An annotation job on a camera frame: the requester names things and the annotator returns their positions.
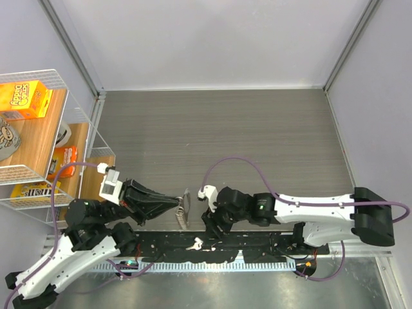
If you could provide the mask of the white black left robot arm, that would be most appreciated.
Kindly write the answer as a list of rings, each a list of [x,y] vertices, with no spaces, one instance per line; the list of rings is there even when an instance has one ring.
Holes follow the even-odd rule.
[[[53,248],[28,270],[5,277],[16,297],[14,308],[47,308],[74,280],[90,268],[116,256],[130,256],[138,236],[125,223],[139,225],[179,206],[180,197],[152,191],[134,180],[103,181],[98,200],[73,200],[65,215],[67,224]]]

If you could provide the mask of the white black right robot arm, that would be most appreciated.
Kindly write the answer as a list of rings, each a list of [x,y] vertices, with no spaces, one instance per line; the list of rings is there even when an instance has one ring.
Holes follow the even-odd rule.
[[[269,192],[249,195],[206,185],[198,191],[198,199],[207,201],[202,220],[207,232],[218,238],[228,234],[233,224],[247,221],[260,227],[293,223],[291,245],[300,254],[349,239],[377,247],[395,244],[391,206],[365,187],[341,196],[308,198],[274,197]]]

